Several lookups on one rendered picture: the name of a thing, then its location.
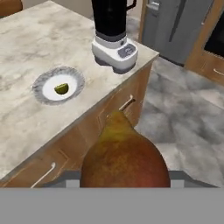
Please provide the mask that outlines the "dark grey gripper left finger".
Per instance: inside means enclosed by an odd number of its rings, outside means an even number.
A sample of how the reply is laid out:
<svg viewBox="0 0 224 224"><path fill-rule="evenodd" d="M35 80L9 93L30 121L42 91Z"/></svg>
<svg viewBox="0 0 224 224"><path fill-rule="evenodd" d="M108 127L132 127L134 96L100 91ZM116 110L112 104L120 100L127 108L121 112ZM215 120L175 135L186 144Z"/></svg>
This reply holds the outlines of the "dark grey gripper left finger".
<svg viewBox="0 0 224 224"><path fill-rule="evenodd" d="M43 184L43 187L49 188L76 188L80 187L80 171L64 171L55 180Z"/></svg>

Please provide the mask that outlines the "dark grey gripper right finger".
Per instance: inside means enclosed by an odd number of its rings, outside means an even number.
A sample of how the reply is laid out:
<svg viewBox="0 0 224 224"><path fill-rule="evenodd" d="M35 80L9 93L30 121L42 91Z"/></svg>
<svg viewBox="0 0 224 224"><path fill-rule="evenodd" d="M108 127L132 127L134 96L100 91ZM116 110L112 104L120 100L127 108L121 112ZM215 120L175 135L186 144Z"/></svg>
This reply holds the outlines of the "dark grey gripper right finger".
<svg viewBox="0 0 224 224"><path fill-rule="evenodd" d="M184 171L169 171L171 188L215 188L206 182L191 178Z"/></svg>

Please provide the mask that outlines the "red and yellow pear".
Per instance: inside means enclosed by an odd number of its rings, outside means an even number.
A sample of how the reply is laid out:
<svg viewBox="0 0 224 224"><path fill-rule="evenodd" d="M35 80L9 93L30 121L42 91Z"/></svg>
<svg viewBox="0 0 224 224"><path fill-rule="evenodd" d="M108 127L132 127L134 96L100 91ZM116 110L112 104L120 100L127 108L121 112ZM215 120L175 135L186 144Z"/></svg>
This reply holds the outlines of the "red and yellow pear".
<svg viewBox="0 0 224 224"><path fill-rule="evenodd" d="M156 145L138 133L126 115L113 111L85 155L80 185L89 188L169 187L165 160Z"/></svg>

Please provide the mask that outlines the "green kiwi half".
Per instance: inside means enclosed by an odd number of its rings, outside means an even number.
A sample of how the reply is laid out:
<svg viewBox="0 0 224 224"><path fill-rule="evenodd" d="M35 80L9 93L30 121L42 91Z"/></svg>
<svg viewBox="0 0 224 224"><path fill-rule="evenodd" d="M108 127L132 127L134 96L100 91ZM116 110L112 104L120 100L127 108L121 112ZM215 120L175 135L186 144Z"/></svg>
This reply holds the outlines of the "green kiwi half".
<svg viewBox="0 0 224 224"><path fill-rule="evenodd" d="M56 92L58 95L64 95L64 94L66 94L66 93L68 92L68 90L69 90L69 86L68 86L67 83L62 83L62 84L56 86L56 87L54 88L54 90L55 90L55 92Z"/></svg>

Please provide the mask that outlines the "grey rimmed white plate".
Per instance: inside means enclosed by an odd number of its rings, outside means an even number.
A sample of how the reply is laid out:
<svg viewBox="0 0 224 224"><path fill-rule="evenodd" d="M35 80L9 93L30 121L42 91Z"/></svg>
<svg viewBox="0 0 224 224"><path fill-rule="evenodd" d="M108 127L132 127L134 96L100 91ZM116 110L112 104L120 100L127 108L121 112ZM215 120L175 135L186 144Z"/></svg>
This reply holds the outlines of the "grey rimmed white plate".
<svg viewBox="0 0 224 224"><path fill-rule="evenodd" d="M85 78L77 69L60 66L42 73L33 83L35 98L46 105L59 105L76 97L85 86Z"/></svg>

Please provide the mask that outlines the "grey fridge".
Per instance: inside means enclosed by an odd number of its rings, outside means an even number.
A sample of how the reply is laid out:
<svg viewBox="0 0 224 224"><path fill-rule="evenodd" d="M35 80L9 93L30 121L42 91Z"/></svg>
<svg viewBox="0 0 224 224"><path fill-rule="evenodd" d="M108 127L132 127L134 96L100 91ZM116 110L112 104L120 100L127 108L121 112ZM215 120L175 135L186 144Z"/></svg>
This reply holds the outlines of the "grey fridge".
<svg viewBox="0 0 224 224"><path fill-rule="evenodd" d="M183 66L214 0L147 0L142 43Z"/></svg>

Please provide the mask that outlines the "black and white blender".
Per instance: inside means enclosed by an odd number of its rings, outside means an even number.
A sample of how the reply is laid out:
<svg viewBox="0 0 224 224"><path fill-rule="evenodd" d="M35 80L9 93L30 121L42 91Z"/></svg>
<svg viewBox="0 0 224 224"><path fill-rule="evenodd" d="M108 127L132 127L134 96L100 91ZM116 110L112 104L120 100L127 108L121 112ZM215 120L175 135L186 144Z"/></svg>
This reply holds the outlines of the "black and white blender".
<svg viewBox="0 0 224 224"><path fill-rule="evenodd" d="M127 37L127 11L137 0L92 0L95 36L92 53L100 66L112 67L117 74L131 70L136 62L137 46Z"/></svg>

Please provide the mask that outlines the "wooden drawer front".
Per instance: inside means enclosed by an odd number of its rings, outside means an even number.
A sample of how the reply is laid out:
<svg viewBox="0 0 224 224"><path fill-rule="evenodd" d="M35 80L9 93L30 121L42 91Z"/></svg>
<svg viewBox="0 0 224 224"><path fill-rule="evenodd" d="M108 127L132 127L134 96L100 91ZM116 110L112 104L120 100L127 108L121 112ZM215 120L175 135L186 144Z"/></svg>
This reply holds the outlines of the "wooden drawer front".
<svg viewBox="0 0 224 224"><path fill-rule="evenodd" d="M117 90L98 115L101 129L113 111L121 110L129 119L133 127L138 124L143 97L138 92L139 85L128 85Z"/></svg>
<svg viewBox="0 0 224 224"><path fill-rule="evenodd" d="M54 146L49 147L26 159L15 170L0 180L0 187L31 188L31 186L51 168L53 162L56 163L55 169L35 187L53 181L64 170L70 169L73 166L72 159L62 149Z"/></svg>

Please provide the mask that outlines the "wooden oven cabinet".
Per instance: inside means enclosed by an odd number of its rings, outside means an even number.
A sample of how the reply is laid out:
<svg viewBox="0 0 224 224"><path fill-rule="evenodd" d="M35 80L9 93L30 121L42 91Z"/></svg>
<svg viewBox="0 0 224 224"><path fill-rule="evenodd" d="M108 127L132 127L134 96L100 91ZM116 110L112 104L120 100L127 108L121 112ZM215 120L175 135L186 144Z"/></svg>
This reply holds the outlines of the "wooden oven cabinet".
<svg viewBox="0 0 224 224"><path fill-rule="evenodd" d="M213 0L185 69L224 87L224 0Z"/></svg>

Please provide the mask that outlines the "brown wooden chair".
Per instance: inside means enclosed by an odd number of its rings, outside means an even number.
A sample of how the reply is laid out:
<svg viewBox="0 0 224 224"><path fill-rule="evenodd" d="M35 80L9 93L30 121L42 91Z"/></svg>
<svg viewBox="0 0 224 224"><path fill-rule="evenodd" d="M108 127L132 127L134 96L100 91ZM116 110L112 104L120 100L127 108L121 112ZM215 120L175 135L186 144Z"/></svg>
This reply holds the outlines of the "brown wooden chair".
<svg viewBox="0 0 224 224"><path fill-rule="evenodd" d="M8 17L23 9L21 0L0 0L0 18Z"/></svg>

